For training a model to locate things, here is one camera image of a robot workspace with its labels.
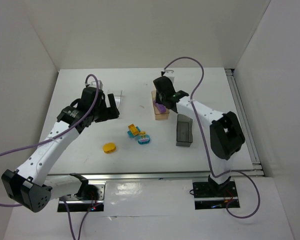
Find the purple printed lego piece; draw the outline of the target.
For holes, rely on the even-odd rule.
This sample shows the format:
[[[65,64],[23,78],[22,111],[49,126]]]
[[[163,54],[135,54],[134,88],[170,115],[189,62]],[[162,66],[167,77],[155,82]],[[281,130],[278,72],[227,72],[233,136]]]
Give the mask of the purple printed lego piece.
[[[157,103],[156,100],[153,101],[153,105],[156,107],[160,114],[164,114],[167,110],[163,104]]]

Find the yellow rounded lego brick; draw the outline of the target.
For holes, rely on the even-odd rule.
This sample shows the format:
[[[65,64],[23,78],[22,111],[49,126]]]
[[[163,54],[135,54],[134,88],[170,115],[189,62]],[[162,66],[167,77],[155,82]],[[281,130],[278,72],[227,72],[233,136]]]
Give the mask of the yellow rounded lego brick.
[[[113,142],[108,142],[103,145],[102,150],[106,154],[110,154],[116,151],[116,145]]]

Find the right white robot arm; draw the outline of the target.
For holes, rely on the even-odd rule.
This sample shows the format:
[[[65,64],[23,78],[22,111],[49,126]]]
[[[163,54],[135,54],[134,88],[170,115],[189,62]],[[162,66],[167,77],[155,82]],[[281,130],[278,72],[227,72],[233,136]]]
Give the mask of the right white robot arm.
[[[193,93],[175,91],[172,80],[161,76],[153,81],[156,100],[177,114],[196,119],[203,139],[210,169],[209,180],[226,185],[234,161],[233,155],[245,143],[245,136],[237,115],[214,110],[193,99]]]

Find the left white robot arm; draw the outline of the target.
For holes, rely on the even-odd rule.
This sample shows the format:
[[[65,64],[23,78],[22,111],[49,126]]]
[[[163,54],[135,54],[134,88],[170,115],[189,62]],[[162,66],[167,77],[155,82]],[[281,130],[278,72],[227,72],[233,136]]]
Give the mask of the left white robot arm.
[[[97,189],[78,173],[47,178],[53,165],[66,148],[93,122],[117,119],[119,110],[112,93],[86,87],[81,98],[74,100],[57,116],[47,136],[47,143],[15,171],[6,170],[1,180],[7,195],[34,213],[41,211],[50,200],[75,195],[79,199],[97,197]]]

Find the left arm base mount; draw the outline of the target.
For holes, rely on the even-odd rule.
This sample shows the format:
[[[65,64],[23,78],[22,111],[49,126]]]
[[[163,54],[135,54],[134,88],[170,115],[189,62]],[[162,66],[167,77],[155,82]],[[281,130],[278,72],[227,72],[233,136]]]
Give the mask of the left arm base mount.
[[[106,183],[104,181],[91,181],[89,182],[88,190],[84,192],[83,196],[66,195],[64,200],[71,213],[83,213],[87,210],[103,212],[105,191]]]

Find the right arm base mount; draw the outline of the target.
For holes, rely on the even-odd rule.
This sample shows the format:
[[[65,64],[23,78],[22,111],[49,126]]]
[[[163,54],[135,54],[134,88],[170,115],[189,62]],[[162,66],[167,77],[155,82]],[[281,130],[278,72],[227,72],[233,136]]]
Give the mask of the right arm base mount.
[[[193,182],[189,193],[194,197],[196,210],[240,208],[237,187],[234,181],[230,181],[220,191],[212,189],[210,184],[205,182]]]

